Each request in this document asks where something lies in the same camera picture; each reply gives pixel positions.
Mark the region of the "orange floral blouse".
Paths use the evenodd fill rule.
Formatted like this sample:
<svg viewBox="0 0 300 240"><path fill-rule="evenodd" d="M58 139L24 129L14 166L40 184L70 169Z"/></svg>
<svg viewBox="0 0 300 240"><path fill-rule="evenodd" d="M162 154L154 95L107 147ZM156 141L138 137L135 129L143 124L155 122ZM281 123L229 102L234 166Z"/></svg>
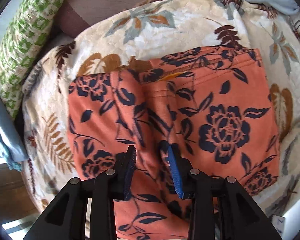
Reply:
<svg viewBox="0 0 300 240"><path fill-rule="evenodd" d="M184 238L191 204L175 192L168 150L254 196L279 176L275 111L257 49L197 47L148 65L75 78L68 139L82 180L135 146L131 191L114 204L118 237Z"/></svg>

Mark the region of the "teal patterned small garment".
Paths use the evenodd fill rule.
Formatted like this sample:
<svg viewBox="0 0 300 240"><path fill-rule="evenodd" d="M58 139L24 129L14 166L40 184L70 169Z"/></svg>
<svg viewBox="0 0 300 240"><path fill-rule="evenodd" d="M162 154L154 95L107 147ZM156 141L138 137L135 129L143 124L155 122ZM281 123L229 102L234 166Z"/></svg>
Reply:
<svg viewBox="0 0 300 240"><path fill-rule="evenodd" d="M21 164L12 159L10 150L8 149L7 145L4 143L1 134L0 134L0 155L6 161L7 166L10 170L17 170L19 172L22 171Z"/></svg>

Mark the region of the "blue folded cloth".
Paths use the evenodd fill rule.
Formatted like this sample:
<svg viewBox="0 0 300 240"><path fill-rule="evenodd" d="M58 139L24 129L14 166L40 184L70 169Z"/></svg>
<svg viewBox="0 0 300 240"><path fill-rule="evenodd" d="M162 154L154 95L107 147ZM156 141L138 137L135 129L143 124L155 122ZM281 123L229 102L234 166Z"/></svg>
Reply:
<svg viewBox="0 0 300 240"><path fill-rule="evenodd" d="M14 122L10 117L0 97L0 134L4 143L10 150L11 157L16 162L22 162L29 158L24 144L15 129Z"/></svg>

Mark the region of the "cream leaf-print blanket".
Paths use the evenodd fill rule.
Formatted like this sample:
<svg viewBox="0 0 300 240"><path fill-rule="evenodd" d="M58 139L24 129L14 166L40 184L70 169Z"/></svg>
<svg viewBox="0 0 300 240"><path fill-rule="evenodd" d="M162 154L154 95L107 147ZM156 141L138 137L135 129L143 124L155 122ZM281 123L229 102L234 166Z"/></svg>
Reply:
<svg viewBox="0 0 300 240"><path fill-rule="evenodd" d="M300 199L300 42L289 16L245 0L165 0L121 12L58 40L23 85L23 165L30 198L43 211L76 175L66 138L68 86L79 74L137 67L142 60L199 46L257 48L266 69L281 142L277 183L258 194L267 214L282 215Z"/></svg>

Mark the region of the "green checkered pillow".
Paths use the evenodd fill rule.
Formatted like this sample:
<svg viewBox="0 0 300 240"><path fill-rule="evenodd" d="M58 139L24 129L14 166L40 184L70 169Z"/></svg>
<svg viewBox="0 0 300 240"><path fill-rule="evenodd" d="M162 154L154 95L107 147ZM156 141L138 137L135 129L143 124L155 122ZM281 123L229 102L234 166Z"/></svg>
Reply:
<svg viewBox="0 0 300 240"><path fill-rule="evenodd" d="M22 84L50 34L65 0L23 0L0 44L0 97L14 119L23 98Z"/></svg>

